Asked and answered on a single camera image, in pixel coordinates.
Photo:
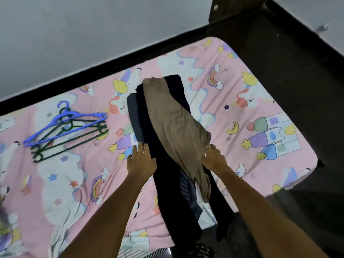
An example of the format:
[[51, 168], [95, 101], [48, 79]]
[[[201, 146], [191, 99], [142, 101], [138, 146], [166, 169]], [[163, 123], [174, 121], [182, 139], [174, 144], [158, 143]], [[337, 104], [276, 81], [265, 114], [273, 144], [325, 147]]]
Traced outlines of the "grey folded garment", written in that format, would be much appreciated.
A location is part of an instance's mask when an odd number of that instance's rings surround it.
[[139, 115], [138, 115], [138, 105], [136, 100], [136, 93], [131, 93], [127, 97], [128, 113], [131, 121], [131, 125], [138, 142], [144, 144], [144, 136], [140, 126]]

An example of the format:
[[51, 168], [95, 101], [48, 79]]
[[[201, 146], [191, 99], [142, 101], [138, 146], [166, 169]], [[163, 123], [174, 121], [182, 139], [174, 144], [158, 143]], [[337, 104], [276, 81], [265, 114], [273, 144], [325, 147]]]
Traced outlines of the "person's left forearm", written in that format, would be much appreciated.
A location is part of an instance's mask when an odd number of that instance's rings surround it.
[[134, 204], [153, 173], [131, 171], [59, 258], [116, 258]]

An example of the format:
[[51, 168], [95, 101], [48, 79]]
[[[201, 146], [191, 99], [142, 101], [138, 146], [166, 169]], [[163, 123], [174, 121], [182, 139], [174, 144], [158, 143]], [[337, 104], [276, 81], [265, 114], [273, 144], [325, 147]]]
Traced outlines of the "pink cartoon print bedsheet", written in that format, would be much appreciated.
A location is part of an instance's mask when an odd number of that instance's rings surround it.
[[[191, 115], [235, 174], [260, 194], [302, 181], [318, 158], [234, 50], [210, 37], [0, 116], [0, 258], [58, 258], [127, 176], [138, 143], [127, 97], [145, 78], [179, 75]], [[105, 123], [33, 147], [66, 100]]]

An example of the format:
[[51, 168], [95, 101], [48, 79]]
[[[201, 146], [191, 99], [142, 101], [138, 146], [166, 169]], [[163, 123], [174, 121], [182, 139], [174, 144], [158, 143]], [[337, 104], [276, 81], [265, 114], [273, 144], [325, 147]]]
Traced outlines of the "person's left hand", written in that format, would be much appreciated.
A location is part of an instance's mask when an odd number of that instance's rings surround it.
[[137, 145], [133, 146], [131, 155], [133, 156], [133, 166], [127, 167], [128, 175], [140, 182], [148, 182], [155, 172], [151, 170], [152, 157], [148, 144], [144, 143], [144, 155], [141, 158], [137, 157]]

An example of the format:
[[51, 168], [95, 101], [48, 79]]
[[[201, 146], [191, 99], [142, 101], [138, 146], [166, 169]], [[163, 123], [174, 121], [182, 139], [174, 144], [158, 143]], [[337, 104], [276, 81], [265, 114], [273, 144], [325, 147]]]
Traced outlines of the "dark wooden bed frame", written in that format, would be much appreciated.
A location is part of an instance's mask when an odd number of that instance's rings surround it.
[[344, 256], [344, 0], [0, 0], [0, 115], [208, 36], [238, 52], [322, 164], [295, 217]]

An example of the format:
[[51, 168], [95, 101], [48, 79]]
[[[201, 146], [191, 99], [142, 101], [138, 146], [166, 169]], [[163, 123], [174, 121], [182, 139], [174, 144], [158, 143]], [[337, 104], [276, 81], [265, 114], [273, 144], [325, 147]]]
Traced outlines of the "person's right forearm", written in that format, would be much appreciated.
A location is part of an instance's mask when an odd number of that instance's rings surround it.
[[226, 186], [263, 258], [329, 258], [298, 225], [228, 166], [210, 170]]

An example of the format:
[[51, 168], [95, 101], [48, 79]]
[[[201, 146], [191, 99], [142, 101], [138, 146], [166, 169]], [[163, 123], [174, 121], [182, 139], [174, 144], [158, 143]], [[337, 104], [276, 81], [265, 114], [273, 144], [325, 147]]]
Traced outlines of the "tan garment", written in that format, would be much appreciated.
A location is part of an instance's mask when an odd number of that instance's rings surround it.
[[142, 88], [149, 119], [163, 148], [199, 185], [202, 199], [208, 203], [211, 183], [201, 157], [209, 146], [211, 133], [191, 115], [181, 77], [145, 78]]

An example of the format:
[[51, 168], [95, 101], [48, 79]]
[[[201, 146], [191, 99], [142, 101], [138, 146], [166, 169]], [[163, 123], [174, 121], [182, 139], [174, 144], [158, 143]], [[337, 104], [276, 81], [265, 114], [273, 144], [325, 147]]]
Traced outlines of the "white garment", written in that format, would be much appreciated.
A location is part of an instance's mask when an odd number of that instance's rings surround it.
[[200, 214], [200, 217], [198, 218], [198, 223], [201, 230], [205, 230], [214, 225], [217, 225], [217, 220], [211, 210], [209, 203], [204, 202], [200, 193], [199, 185], [196, 182], [195, 182], [195, 187], [196, 187], [197, 204], [202, 209], [202, 213]]

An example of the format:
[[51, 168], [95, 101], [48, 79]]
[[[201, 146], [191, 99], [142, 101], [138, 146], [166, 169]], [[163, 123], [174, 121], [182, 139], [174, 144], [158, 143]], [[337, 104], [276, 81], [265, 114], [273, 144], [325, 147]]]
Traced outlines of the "dark navy garment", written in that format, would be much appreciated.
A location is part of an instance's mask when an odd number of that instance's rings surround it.
[[[202, 230], [181, 194], [179, 187], [181, 168], [168, 156], [150, 122], [142, 85], [139, 85], [136, 91], [144, 142], [148, 143], [151, 156], [157, 160], [157, 170], [153, 174], [153, 179], [157, 189], [158, 206], [174, 244], [178, 247], [186, 247], [200, 239]], [[230, 223], [234, 220], [234, 212], [217, 187], [210, 170], [204, 168], [204, 171], [210, 178], [209, 204], [218, 223], [216, 239], [220, 242], [226, 237]]]

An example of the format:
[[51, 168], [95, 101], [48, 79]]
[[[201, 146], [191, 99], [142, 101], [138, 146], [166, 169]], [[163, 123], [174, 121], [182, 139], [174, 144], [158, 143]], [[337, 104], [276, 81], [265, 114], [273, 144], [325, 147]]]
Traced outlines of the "person's right hand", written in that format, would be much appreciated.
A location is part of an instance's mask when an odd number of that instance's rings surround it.
[[201, 163], [204, 167], [214, 172], [217, 176], [221, 176], [222, 173], [230, 171], [230, 168], [226, 162], [225, 157], [222, 155], [220, 159], [205, 159], [201, 157]]

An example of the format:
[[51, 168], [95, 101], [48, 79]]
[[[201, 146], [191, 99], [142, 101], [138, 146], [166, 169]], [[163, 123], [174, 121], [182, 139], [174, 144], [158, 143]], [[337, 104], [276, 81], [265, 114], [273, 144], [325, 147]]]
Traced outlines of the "navy pinstriped garment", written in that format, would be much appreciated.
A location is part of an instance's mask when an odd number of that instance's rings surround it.
[[195, 181], [192, 180], [187, 174], [180, 169], [179, 175], [179, 187], [182, 196], [185, 198], [188, 206], [192, 210], [192, 213], [195, 215], [196, 220], [200, 219], [203, 209], [199, 206], [197, 202], [197, 191]]

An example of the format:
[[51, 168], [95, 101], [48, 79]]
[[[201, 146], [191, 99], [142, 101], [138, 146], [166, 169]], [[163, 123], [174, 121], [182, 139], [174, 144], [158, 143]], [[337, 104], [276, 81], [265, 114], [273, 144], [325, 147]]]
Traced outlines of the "blue plastic hanger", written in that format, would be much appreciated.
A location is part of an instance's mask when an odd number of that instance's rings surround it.
[[105, 123], [105, 112], [80, 113], [70, 108], [70, 103], [62, 100], [57, 104], [59, 113], [50, 123], [23, 141], [24, 147], [48, 143], [57, 138], [78, 132], [97, 124]]

